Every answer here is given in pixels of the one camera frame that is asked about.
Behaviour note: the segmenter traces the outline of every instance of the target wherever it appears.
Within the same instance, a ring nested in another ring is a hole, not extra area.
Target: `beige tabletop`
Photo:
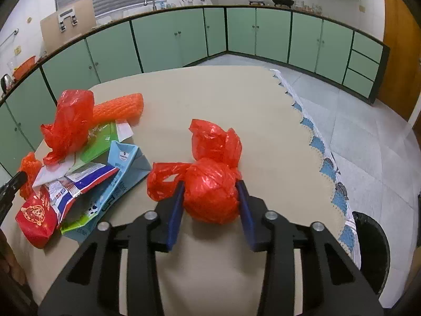
[[[338,238],[344,216],[331,203],[334,183],[319,172],[323,156],[309,146],[312,133],[272,73],[256,66],[197,66],[145,73],[92,88],[95,103],[141,92],[144,113],[133,127],[133,143],[149,162],[192,162],[193,118],[233,127],[243,144],[239,169],[249,193],[291,222],[322,221]],[[36,151],[49,151],[43,142]],[[146,182],[125,194],[105,218],[113,225],[132,222],[156,202]],[[23,204],[17,196],[2,229],[25,269],[39,303],[78,244],[54,234],[47,246],[32,247],[14,217]],[[265,253],[247,247],[241,222],[210,225],[184,213],[178,242],[169,254],[157,254],[163,306],[170,315],[256,315]],[[302,308],[299,253],[296,253],[295,311]],[[121,283],[124,312],[124,279]]]

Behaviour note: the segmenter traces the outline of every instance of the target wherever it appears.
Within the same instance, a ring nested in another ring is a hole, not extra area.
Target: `wall switch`
[[[15,53],[15,56],[17,56],[18,54],[20,54],[22,52],[21,46],[19,45],[17,48],[15,48],[13,50],[13,52]]]

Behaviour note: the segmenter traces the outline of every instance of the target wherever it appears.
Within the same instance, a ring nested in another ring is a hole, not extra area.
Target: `orange basket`
[[[25,75],[34,65],[35,56],[32,56],[13,72],[13,77],[16,79],[16,81],[19,81],[22,76]]]

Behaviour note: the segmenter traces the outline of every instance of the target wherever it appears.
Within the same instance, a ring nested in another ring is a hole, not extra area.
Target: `metal screw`
[[[145,219],[152,221],[158,217],[158,214],[155,211],[147,211],[145,213]]]
[[[321,232],[325,229],[325,225],[322,222],[315,222],[312,224],[312,227],[317,232]]]
[[[276,220],[278,218],[278,214],[275,211],[269,210],[265,213],[264,217],[266,217],[268,220]]]
[[[109,228],[109,223],[108,222],[100,222],[100,223],[98,223],[97,228],[98,228],[99,231],[104,232]]]

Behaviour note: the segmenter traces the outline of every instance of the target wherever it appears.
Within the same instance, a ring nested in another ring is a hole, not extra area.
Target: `red packet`
[[[50,206],[50,195],[45,188],[32,192],[16,215],[16,221],[28,241],[43,248],[57,227],[57,215]]]

